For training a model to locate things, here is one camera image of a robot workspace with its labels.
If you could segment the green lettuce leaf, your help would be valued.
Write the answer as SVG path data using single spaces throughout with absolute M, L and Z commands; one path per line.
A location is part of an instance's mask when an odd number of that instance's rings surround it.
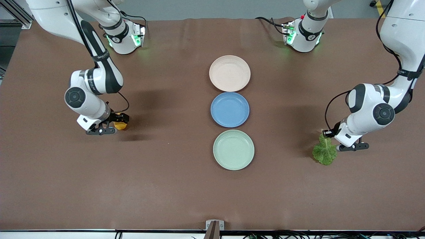
M 336 145 L 331 138 L 323 135 L 323 129 L 321 129 L 317 144 L 313 146 L 312 157 L 322 165 L 331 165 L 337 157 Z

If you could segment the brown table mat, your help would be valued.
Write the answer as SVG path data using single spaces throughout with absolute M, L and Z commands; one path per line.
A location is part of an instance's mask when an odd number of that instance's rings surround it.
M 425 71 L 413 100 L 370 148 L 312 158 L 324 111 L 359 83 L 397 71 L 375 19 L 330 19 L 319 45 L 298 53 L 261 20 L 151 21 L 144 48 L 111 58 L 124 77 L 127 128 L 89 136 L 68 108 L 70 75 L 94 66 L 86 48 L 33 23 L 0 86 L 0 229 L 419 230 L 425 226 Z M 219 57 L 251 69 L 238 128 L 252 162 L 223 169 L 211 118 Z

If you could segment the light green round plate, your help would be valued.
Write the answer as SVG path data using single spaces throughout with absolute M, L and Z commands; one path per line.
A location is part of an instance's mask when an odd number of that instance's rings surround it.
M 222 168 L 238 171 L 253 161 L 255 146 L 248 134 L 232 129 L 217 136 L 212 151 L 214 159 Z

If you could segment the blue round plate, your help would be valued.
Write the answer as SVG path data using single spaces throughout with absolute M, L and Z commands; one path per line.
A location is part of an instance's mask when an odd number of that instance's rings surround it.
M 211 117 L 222 127 L 239 127 L 247 121 L 249 114 L 248 101 L 236 92 L 221 93 L 211 103 Z

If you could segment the beige round plate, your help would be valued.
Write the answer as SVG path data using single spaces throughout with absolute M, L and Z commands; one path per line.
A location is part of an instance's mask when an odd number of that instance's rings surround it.
M 209 77 L 212 84 L 225 92 L 236 92 L 248 85 L 251 70 L 248 63 L 234 55 L 217 58 L 210 66 Z

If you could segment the aluminium frame profile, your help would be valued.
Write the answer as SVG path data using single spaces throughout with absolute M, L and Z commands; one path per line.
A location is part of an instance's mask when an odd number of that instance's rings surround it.
M 25 0 L 0 0 L 0 27 L 30 29 L 33 21 Z

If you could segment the metal bracket with brown post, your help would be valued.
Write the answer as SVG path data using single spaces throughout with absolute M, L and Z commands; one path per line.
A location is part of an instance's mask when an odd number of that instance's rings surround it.
M 223 220 L 211 219 L 206 221 L 206 233 L 203 239 L 221 239 L 221 231 L 225 229 Z

